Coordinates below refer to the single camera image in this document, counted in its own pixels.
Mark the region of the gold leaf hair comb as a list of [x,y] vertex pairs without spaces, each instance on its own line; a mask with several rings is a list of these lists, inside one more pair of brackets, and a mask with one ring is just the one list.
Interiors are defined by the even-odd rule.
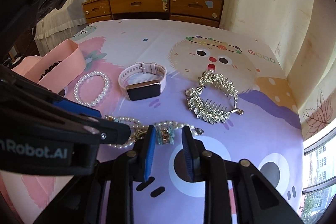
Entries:
[[[222,97],[218,100],[205,98],[202,93],[206,89],[213,89]],[[234,83],[213,69],[203,72],[198,86],[187,89],[185,94],[189,110],[209,124],[225,123],[231,114],[244,114],[244,110],[238,108],[238,90]]]

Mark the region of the pink smart watch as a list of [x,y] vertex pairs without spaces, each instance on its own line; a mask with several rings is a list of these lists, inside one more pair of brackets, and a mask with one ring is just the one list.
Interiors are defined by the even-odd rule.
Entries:
[[140,101],[160,96],[166,87],[166,76],[163,65],[137,62],[120,73],[118,84],[128,100]]

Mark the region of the pink jewelry box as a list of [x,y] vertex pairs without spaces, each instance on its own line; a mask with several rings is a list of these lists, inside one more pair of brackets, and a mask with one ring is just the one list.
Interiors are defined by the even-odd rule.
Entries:
[[59,93],[85,69],[79,45],[66,39],[45,56],[28,56],[12,70],[54,93]]

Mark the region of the cartoon printed tablecloth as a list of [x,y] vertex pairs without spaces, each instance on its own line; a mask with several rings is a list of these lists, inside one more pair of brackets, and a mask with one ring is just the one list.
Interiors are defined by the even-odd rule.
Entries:
[[[95,108],[104,117],[133,118],[144,126],[162,122],[189,124],[206,149],[223,159],[248,159],[297,211],[302,193],[303,139],[296,103],[284,72],[270,48],[254,39],[197,24],[168,20],[96,22],[72,38],[86,61],[85,71],[65,88],[73,90],[92,71],[108,75],[108,95]],[[167,69],[163,93],[130,101],[118,76],[137,62],[156,62]],[[236,113],[225,123],[197,119],[185,91],[214,69],[239,91]],[[156,145],[149,184],[134,183],[134,223],[203,223],[205,183],[190,182],[185,170],[181,129],[174,145]],[[1,171],[1,193],[21,223],[33,223],[71,177],[25,176]]]

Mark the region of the cream patterned curtain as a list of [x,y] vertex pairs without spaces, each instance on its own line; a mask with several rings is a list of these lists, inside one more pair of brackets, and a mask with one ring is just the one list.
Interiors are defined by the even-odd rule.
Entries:
[[268,44],[294,94],[304,139],[335,125],[335,0],[225,0],[220,27]]

